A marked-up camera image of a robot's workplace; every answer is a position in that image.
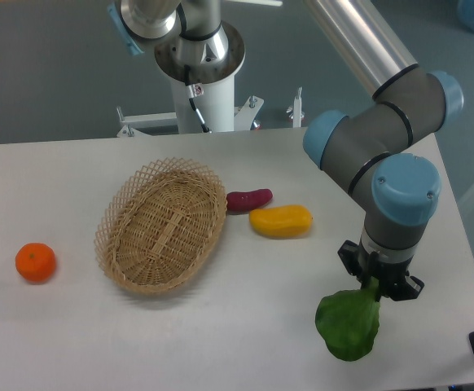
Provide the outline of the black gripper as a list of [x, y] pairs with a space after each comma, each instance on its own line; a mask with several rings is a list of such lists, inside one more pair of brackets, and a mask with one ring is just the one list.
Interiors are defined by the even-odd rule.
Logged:
[[362, 289], [375, 280], [378, 282], [377, 300], [387, 297], [409, 301], [419, 297], [424, 282], [408, 271], [414, 255], [415, 247], [393, 250], [368, 239], [362, 239], [359, 244], [346, 240], [338, 250], [345, 269], [359, 281]]

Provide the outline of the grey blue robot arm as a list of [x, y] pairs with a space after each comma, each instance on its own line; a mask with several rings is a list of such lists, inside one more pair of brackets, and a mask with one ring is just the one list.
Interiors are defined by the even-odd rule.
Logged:
[[[307, 7], [373, 99], [357, 116], [328, 111], [305, 131], [303, 148], [365, 212], [358, 243], [339, 257], [382, 297], [413, 300], [423, 283], [408, 267], [441, 190], [436, 167], [408, 150], [463, 109], [459, 83], [425, 72], [369, 1], [309, 1]], [[244, 42], [218, 1], [115, 1], [108, 7], [132, 55], [151, 47], [170, 80], [183, 134], [237, 130], [234, 77]]]

